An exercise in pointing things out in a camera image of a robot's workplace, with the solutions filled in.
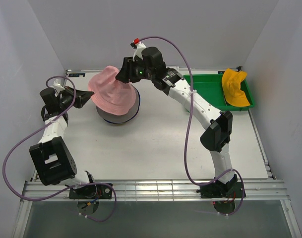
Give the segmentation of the pink bucket hat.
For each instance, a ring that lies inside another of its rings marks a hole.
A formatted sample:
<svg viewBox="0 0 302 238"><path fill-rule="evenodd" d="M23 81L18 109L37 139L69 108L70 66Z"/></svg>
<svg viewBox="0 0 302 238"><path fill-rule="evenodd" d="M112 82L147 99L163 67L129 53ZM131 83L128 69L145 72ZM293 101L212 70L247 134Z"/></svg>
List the pink bucket hat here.
<svg viewBox="0 0 302 238"><path fill-rule="evenodd" d="M91 99L98 108L109 114L122 116L133 108L137 95L131 84L116 80L118 73L116 67L107 66L89 80L88 90L94 93Z"/></svg>

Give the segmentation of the yellow bucket hat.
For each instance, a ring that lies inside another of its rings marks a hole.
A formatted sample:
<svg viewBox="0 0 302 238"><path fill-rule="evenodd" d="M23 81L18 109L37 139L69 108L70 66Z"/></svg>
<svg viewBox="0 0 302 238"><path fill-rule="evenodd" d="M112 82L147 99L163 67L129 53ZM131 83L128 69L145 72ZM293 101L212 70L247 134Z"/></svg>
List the yellow bucket hat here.
<svg viewBox="0 0 302 238"><path fill-rule="evenodd" d="M248 107L246 94L241 90L241 83L247 77L244 71L236 72L230 68L226 69L222 76L222 88L225 100L228 104L234 107Z"/></svg>

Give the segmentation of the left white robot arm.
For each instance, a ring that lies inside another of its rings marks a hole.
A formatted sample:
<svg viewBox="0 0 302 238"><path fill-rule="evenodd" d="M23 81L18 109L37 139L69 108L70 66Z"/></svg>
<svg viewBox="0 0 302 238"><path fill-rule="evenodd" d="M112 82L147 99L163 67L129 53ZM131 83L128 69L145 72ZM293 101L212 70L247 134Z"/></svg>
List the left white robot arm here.
<svg viewBox="0 0 302 238"><path fill-rule="evenodd" d="M45 105L42 108L42 119L48 125L38 144L29 149L37 174L43 185L66 186L81 185L80 192L86 198L97 193L97 186L88 171L79 172L76 162L65 144L64 131L68 126L69 106L81 109L94 95L94 92L74 90L66 86L57 93L54 88L40 92Z"/></svg>

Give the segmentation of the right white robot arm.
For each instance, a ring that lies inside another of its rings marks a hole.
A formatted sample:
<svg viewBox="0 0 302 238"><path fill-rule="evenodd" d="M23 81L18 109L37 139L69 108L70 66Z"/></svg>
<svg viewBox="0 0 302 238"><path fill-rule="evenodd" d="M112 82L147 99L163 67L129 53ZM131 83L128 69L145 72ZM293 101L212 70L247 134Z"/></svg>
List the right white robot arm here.
<svg viewBox="0 0 302 238"><path fill-rule="evenodd" d="M203 99L178 70L166 66L156 47L146 47L143 43L131 46L135 52L133 56L123 59L116 80L122 83L150 80L158 90L187 109L190 117L196 118L204 128L200 142L210 152L215 169L214 181L200 184L198 192L202 198L232 194L238 181L229 154L232 113L222 112Z"/></svg>

